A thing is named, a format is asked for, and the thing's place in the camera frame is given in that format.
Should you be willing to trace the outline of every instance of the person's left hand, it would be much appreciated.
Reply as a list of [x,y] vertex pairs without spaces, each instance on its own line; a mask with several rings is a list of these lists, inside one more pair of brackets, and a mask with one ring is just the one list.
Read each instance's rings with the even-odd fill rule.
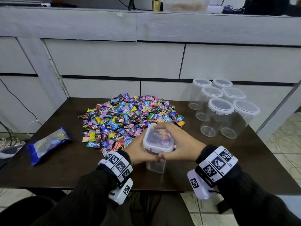
[[159,162],[160,157],[158,155],[151,155],[146,152],[143,146],[143,138],[145,136],[146,129],[143,133],[137,136],[126,148],[123,149],[131,158],[132,165],[145,162],[155,161]]

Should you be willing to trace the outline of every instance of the white plastic lid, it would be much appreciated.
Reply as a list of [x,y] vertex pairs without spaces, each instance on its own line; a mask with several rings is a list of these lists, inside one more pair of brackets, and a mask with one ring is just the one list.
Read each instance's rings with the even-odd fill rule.
[[233,102],[234,110],[248,117],[254,117],[260,113],[257,105],[246,100],[235,100]]
[[232,82],[223,78],[216,78],[212,82],[219,87],[232,87],[233,85]]
[[220,98],[223,96],[223,91],[214,86],[207,86],[202,88],[201,94],[208,98]]
[[246,95],[238,88],[223,87],[224,96],[230,99],[245,99]]
[[154,153],[172,152],[175,140],[165,129],[154,129],[157,124],[149,125],[143,138],[143,146]]
[[234,112],[232,103],[222,98],[211,98],[208,107],[219,115],[229,115]]
[[203,88],[205,86],[211,86],[212,85],[212,82],[207,80],[207,79],[204,79],[204,78],[197,78],[197,79],[194,79],[192,81],[192,83],[196,86],[196,87],[199,87],[199,88]]

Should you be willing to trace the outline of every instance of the blue candy wrapper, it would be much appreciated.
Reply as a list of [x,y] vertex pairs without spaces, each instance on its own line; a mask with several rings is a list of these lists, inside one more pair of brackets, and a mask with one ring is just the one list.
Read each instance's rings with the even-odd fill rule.
[[31,165],[37,164],[40,159],[48,152],[60,146],[67,140],[71,140],[63,128],[58,129],[49,136],[28,145],[28,150],[31,155]]

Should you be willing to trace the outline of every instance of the black sleeve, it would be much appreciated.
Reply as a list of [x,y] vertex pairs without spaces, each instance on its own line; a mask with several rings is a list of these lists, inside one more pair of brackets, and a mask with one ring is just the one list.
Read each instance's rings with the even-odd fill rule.
[[[131,163],[126,152],[118,153]],[[74,190],[32,226],[99,226],[106,216],[109,192],[117,188],[113,177],[99,168],[83,175]]]
[[[196,163],[201,163],[216,148],[208,145]],[[232,208],[239,226],[301,225],[301,219],[289,211],[279,197],[265,191],[249,174],[242,171],[238,163],[216,184]]]

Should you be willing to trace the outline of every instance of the transparent container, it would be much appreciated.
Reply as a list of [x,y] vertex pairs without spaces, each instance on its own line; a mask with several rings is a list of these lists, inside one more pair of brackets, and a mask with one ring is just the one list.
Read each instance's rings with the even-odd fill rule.
[[211,84],[211,81],[204,78],[198,78],[193,80],[191,94],[188,102],[189,108],[197,110],[202,88],[211,86]]
[[238,99],[246,99],[246,95],[238,88],[223,87],[222,91],[224,93],[223,99],[226,99],[230,102],[234,102]]
[[215,137],[224,122],[231,118],[234,108],[231,102],[222,98],[212,98],[208,103],[206,118],[201,125],[201,133],[207,137]]
[[233,107],[234,113],[231,114],[231,119],[221,128],[221,133],[229,139],[237,138],[251,120],[260,113],[257,105],[246,100],[235,100]]
[[163,0],[164,11],[206,12],[210,0]]
[[[175,140],[165,129],[154,129],[157,124],[151,124],[146,130],[143,138],[143,146],[146,151],[153,155],[162,152],[172,152]],[[146,169],[163,174],[166,169],[166,161],[164,162],[146,162]]]
[[223,78],[216,78],[212,81],[212,86],[217,87],[219,89],[223,88],[223,87],[232,87],[233,83],[230,82],[227,79],[223,79]]
[[202,88],[200,100],[198,102],[198,109],[195,112],[195,117],[200,121],[203,121],[206,117],[209,100],[211,98],[221,98],[222,96],[223,92],[219,88],[213,86]]

